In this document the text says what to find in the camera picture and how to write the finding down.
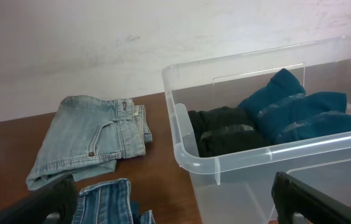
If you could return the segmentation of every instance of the brown table surface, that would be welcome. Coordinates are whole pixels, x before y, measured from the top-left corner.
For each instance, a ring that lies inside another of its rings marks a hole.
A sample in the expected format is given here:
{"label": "brown table surface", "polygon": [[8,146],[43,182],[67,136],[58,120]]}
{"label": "brown table surface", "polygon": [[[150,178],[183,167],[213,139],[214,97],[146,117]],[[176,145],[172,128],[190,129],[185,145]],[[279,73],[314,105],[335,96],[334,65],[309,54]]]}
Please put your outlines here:
{"label": "brown table surface", "polygon": [[[201,223],[189,174],[174,159],[163,93],[134,98],[146,106],[153,135],[146,155],[118,161],[115,172],[77,182],[87,185],[118,178],[131,181],[131,200],[152,210],[157,223]],[[0,210],[28,196],[25,180],[55,113],[0,122]]]}

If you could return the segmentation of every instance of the folded clothing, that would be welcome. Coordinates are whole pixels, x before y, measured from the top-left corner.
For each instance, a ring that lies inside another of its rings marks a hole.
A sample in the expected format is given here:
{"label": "folded clothing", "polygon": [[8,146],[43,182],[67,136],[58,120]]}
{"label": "folded clothing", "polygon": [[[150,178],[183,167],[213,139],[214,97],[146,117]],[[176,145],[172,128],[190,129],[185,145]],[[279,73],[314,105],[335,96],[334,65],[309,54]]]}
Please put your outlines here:
{"label": "folded clothing", "polygon": [[329,111],[286,126],[274,139],[275,144],[316,138],[351,131],[351,115]]}
{"label": "folded clothing", "polygon": [[270,145],[244,110],[222,107],[189,111],[200,157],[212,157]]}
{"label": "folded clothing", "polygon": [[282,68],[271,78],[266,87],[259,89],[249,98],[244,99],[238,107],[244,109],[249,117],[254,122],[257,122],[257,115],[262,109],[285,97],[298,93],[305,94],[306,91],[292,73]]}
{"label": "folded clothing", "polygon": [[145,155],[149,141],[144,106],[131,99],[68,96],[51,122],[27,187],[38,189],[65,174],[78,181],[112,172],[116,159]]}
{"label": "folded clothing", "polygon": [[257,125],[261,133],[272,141],[289,124],[327,111],[345,113],[347,107],[345,93],[319,92],[309,96],[286,99],[269,105],[257,116]]}
{"label": "folded clothing", "polygon": [[83,188],[73,216],[74,224],[155,224],[152,211],[138,215],[138,203],[130,203],[128,179],[101,182]]}

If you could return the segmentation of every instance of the plastic storage bin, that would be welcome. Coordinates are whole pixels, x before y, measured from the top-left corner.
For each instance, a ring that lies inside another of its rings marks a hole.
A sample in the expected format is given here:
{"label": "plastic storage bin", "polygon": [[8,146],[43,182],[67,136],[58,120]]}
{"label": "plastic storage bin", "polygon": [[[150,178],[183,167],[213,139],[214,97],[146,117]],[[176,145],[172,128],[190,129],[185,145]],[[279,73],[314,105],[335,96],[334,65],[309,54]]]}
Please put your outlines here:
{"label": "plastic storage bin", "polygon": [[173,65],[163,70],[174,156],[190,172],[203,223],[267,223],[276,219],[271,187],[284,171],[351,205],[351,132],[218,157],[198,157],[188,110],[236,107],[281,68],[307,94],[347,94],[351,114],[351,37]]}

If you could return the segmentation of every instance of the transparent box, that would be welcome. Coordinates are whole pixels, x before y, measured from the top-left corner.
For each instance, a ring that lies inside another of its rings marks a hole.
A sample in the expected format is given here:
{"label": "transparent box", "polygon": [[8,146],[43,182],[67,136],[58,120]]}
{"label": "transparent box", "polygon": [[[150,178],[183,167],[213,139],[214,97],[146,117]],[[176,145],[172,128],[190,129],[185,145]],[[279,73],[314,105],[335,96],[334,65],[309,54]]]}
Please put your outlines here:
{"label": "transparent box", "polygon": [[351,37],[173,65],[162,76],[174,156],[189,171],[203,223],[268,223],[275,173],[283,171],[351,205],[351,132],[200,158],[187,111],[236,107],[287,68],[306,89],[347,94]]}

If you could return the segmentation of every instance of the dark green garment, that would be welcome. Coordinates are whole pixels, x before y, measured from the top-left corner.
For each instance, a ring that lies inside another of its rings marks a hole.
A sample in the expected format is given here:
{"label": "dark green garment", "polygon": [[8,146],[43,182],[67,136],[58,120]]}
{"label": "dark green garment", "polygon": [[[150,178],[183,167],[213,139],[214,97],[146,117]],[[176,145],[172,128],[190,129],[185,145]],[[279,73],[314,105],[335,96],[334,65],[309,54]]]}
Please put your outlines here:
{"label": "dark green garment", "polygon": [[188,112],[200,157],[221,156],[270,145],[245,110],[222,107]]}

